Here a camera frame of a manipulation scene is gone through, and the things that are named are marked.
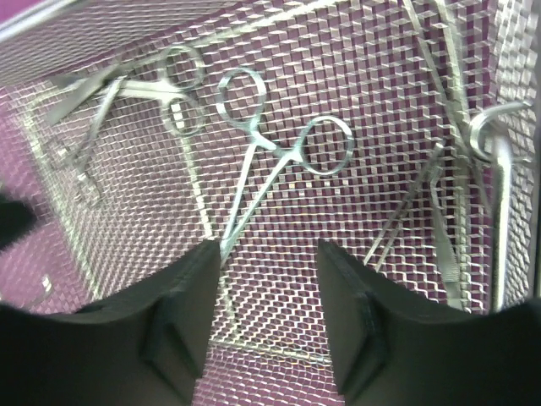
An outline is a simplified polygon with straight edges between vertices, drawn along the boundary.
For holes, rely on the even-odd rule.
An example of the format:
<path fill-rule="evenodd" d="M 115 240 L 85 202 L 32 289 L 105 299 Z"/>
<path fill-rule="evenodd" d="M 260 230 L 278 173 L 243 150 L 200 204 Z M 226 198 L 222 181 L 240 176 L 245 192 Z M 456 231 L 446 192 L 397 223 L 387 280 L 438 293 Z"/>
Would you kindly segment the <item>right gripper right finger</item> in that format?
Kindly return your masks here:
<path fill-rule="evenodd" d="M 338 392 L 348 405 L 443 405 L 454 398 L 451 329 L 439 304 L 320 240 L 317 276 Z"/>

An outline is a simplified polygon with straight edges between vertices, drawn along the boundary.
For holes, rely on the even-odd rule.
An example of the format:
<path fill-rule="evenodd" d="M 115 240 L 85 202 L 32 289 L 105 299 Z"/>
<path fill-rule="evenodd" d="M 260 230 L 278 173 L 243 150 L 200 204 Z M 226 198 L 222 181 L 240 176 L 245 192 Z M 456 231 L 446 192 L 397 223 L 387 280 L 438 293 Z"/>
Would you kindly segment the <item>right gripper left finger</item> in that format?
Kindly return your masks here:
<path fill-rule="evenodd" d="M 205 240 L 170 265 L 76 311 L 73 405 L 188 405 L 202 376 L 220 250 Z"/>

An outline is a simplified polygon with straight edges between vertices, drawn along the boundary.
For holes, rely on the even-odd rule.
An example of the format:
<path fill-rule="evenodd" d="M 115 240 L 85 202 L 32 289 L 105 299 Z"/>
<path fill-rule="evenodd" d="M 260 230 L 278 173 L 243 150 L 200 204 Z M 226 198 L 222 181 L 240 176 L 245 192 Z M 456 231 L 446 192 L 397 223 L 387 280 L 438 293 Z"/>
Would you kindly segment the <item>purple surgical wrap cloth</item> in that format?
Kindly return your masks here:
<path fill-rule="evenodd" d="M 1 17 L 4 405 L 537 405 L 537 1 Z"/>

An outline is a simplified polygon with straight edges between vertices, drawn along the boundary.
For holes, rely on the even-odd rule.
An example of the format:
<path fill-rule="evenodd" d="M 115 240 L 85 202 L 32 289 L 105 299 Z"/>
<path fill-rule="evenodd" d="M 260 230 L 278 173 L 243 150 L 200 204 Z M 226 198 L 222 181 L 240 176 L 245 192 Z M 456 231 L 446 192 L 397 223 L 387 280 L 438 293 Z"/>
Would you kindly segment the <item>steel forceps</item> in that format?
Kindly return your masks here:
<path fill-rule="evenodd" d="M 249 118 L 237 120 L 227 112 L 226 109 L 226 90 L 229 82 L 233 77 L 239 74 L 246 74 L 253 82 L 257 90 L 257 102 L 255 103 L 254 113 Z M 217 85 L 218 94 L 216 95 L 216 110 L 222 120 L 230 124 L 235 129 L 243 131 L 249 140 L 248 147 L 244 154 L 241 173 L 237 182 L 235 195 L 232 200 L 232 205 L 229 210 L 229 218 L 220 242 L 221 264 L 225 265 L 229 255 L 241 236 L 243 230 L 249 220 L 264 200 L 267 193 L 281 174 L 283 169 L 290 163 L 297 164 L 304 168 L 309 173 L 317 176 L 330 177 L 339 173 L 351 160 L 355 139 L 352 129 L 342 119 L 331 115 L 319 115 L 311 119 L 299 133 L 295 144 L 290 148 L 283 148 L 277 143 L 269 140 L 260 132 L 260 124 L 263 111 L 265 110 L 265 102 L 267 98 L 267 89 L 261 75 L 249 68 L 239 67 L 227 71 L 220 79 Z M 333 123 L 342 132 L 345 138 L 346 150 L 342 160 L 340 160 L 332 169 L 323 171 L 315 168 L 309 163 L 306 154 L 303 151 L 303 146 L 310 131 L 319 123 Z M 266 181 L 259 189 L 257 195 L 249 204 L 246 212 L 240 217 L 240 205 L 243 199 L 246 183 L 249 177 L 252 162 L 255 152 L 259 149 L 264 149 L 278 159 L 276 166 L 272 169 Z"/>

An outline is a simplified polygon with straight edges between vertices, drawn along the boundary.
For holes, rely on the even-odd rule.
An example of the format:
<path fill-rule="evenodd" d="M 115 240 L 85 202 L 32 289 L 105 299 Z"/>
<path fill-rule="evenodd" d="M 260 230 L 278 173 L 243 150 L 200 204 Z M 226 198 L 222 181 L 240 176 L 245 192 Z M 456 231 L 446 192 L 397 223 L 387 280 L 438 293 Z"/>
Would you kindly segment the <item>metal mesh instrument tray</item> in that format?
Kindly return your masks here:
<path fill-rule="evenodd" d="M 330 177 L 288 164 L 227 259 L 214 343 L 330 361 L 315 251 L 334 239 L 376 270 L 445 302 L 432 196 L 456 252 L 468 313 L 489 310 L 490 166 L 467 126 L 487 107 L 537 93 L 537 1 L 43 1 L 1 25 L 1 179 L 41 221 L 1 258 L 1 294 L 39 313 L 71 312 L 223 235 L 247 135 L 216 110 L 229 70 L 267 89 L 261 133 L 283 148 L 319 115 L 353 131 Z M 196 134 L 166 129 L 156 100 L 119 97 L 119 78 L 66 118 L 50 78 L 91 75 L 175 43 L 199 51 Z M 315 168 L 345 138 L 319 123 Z"/>

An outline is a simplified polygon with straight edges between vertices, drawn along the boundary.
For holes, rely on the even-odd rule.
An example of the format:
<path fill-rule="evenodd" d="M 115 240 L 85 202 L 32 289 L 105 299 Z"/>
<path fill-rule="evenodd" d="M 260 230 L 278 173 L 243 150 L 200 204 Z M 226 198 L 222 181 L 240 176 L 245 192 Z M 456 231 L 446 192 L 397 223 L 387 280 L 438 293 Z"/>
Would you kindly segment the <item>steel surgical scissors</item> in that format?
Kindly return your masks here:
<path fill-rule="evenodd" d="M 168 72 L 168 59 L 175 54 L 186 54 L 194 65 L 191 80 L 178 85 Z M 137 80 L 131 73 L 148 64 L 156 66 L 155 80 Z M 153 56 L 130 63 L 112 63 L 91 75 L 60 74 L 50 78 L 58 89 L 69 93 L 47 113 L 50 125 L 66 118 L 93 95 L 104 95 L 113 81 L 123 78 L 118 88 L 119 97 L 156 100 L 161 104 L 161 116 L 168 131 L 179 136 L 191 136 L 202 128 L 205 117 L 203 107 L 189 94 L 203 82 L 205 63 L 198 50 L 175 43 Z"/>

